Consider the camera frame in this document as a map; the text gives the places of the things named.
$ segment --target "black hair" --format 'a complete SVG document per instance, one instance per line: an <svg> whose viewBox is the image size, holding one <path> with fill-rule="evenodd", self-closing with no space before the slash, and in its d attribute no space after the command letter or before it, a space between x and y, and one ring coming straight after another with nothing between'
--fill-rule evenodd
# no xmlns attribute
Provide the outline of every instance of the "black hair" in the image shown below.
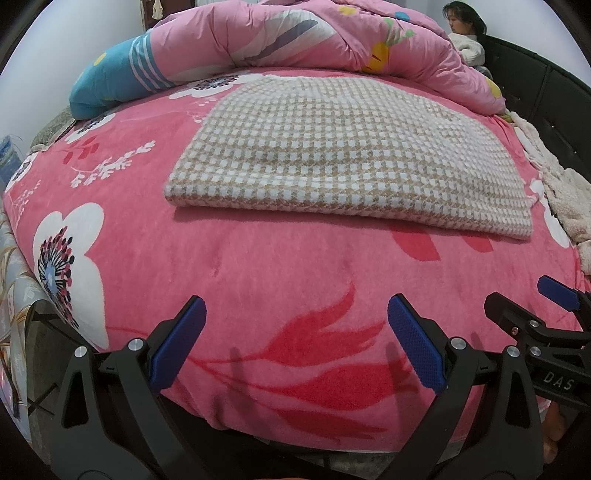
<svg viewBox="0 0 591 480"><path fill-rule="evenodd" d="M453 14L458 17L464 23L470 23L476 31L476 39L478 43L484 45L484 39L486 35L486 24L484 20L480 18L480 15L470 5L464 2L451 2L443 7L443 15L448 18L449 14Z"/></svg>

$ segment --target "blue gripper pad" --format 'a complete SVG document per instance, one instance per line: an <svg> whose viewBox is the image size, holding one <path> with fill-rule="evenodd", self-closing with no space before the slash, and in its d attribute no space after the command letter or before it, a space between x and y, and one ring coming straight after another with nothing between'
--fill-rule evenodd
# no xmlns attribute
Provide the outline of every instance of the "blue gripper pad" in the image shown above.
<svg viewBox="0 0 591 480"><path fill-rule="evenodd" d="M150 389L153 392L172 386L205 327L206 316L207 309L203 299L193 297L193 301L152 356Z"/></svg>
<svg viewBox="0 0 591 480"><path fill-rule="evenodd" d="M424 387L439 394L445 386L443 358L412 312L398 296L388 303L388 323Z"/></svg>
<svg viewBox="0 0 591 480"><path fill-rule="evenodd" d="M574 312L581 308L577 293L548 275L544 275L538 280L538 291L567 312Z"/></svg>

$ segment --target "woman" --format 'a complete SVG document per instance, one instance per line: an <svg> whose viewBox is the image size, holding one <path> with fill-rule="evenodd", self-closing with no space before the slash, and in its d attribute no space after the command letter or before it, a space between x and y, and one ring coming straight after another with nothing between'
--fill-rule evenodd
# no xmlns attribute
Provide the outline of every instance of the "woman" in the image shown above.
<svg viewBox="0 0 591 480"><path fill-rule="evenodd" d="M485 53L482 44L486 35L484 20L476 10L464 2L447 4L443 7L443 15L452 29L449 38L464 58L466 65L483 66Z"/></svg>

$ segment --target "metal pivot bolt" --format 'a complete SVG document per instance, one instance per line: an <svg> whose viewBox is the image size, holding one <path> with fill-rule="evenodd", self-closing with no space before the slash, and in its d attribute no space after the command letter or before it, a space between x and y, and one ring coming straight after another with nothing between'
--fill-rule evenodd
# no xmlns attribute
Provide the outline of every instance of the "metal pivot bolt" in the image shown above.
<svg viewBox="0 0 591 480"><path fill-rule="evenodd" d="M131 350L132 352L137 352L138 350L141 350L143 346L144 341L141 338L134 338L133 340L130 340L127 344L127 348L129 348L129 350Z"/></svg>
<svg viewBox="0 0 591 480"><path fill-rule="evenodd" d="M507 347L507 353L509 354L509 356L517 358L519 356L519 349L516 346L511 345Z"/></svg>
<svg viewBox="0 0 591 480"><path fill-rule="evenodd" d="M86 355L87 349L85 346L80 346L76 350L74 350L74 356L76 358L82 358Z"/></svg>
<svg viewBox="0 0 591 480"><path fill-rule="evenodd" d="M456 350L464 350L464 348L466 348L466 341L463 338L452 338L451 343L452 347L454 347Z"/></svg>

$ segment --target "blue circle print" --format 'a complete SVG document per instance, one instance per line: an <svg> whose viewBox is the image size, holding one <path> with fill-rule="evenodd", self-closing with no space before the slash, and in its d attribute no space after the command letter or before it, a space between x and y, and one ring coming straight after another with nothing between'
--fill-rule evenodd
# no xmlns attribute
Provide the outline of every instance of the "blue circle print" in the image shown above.
<svg viewBox="0 0 591 480"><path fill-rule="evenodd" d="M410 22L410 17L408 14L404 12L396 12L395 14L396 20L404 20L405 22Z"/></svg>

